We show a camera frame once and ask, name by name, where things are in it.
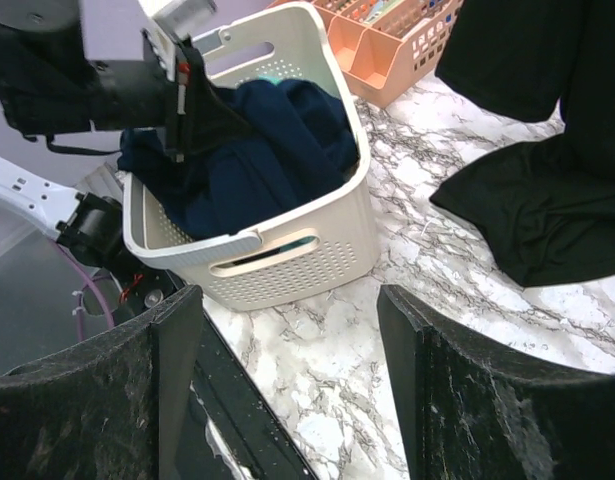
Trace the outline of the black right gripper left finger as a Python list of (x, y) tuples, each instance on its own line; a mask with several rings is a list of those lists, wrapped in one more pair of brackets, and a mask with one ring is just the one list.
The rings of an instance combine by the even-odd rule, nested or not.
[(0, 479), (159, 479), (150, 321), (0, 376)]

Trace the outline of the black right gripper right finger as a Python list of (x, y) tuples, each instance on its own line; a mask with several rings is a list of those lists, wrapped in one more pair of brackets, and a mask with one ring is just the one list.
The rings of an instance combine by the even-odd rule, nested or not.
[(615, 374), (522, 353), (398, 285), (377, 300), (414, 479), (615, 479)]

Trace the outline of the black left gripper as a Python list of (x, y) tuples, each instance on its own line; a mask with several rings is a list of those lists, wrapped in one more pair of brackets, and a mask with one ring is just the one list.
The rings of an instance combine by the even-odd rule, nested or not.
[(95, 130), (155, 129), (165, 151), (177, 160), (252, 133), (248, 122), (218, 97), (201, 53), (190, 42), (146, 29), (141, 36), (142, 59), (91, 62)]

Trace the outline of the navy blue t shirt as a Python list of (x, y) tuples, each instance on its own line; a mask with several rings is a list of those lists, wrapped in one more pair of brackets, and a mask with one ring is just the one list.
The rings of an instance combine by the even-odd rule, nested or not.
[(120, 170), (138, 178), (194, 240), (235, 234), (340, 188), (358, 151), (340, 99), (313, 82), (253, 80), (218, 96), (253, 127), (182, 163), (157, 135), (127, 130)]

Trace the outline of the black t shirt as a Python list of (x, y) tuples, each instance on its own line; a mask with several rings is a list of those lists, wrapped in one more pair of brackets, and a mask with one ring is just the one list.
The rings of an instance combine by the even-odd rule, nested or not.
[(467, 0), (435, 70), (480, 108), (564, 130), (471, 162), (431, 196), (523, 287), (615, 275), (615, 1)]

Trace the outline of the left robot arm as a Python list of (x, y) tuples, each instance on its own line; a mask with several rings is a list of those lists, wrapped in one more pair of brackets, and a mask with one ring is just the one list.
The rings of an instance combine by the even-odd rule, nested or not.
[[(85, 56), (76, 1), (0, 1), (0, 105), (8, 125), (47, 148), (62, 134), (156, 128), (177, 161), (247, 135), (250, 125), (218, 97), (190, 33), (212, 1), (144, 1), (149, 25), (139, 60)], [(124, 208), (35, 177), (0, 158), (0, 202), (88, 266), (142, 271), (125, 247)]]

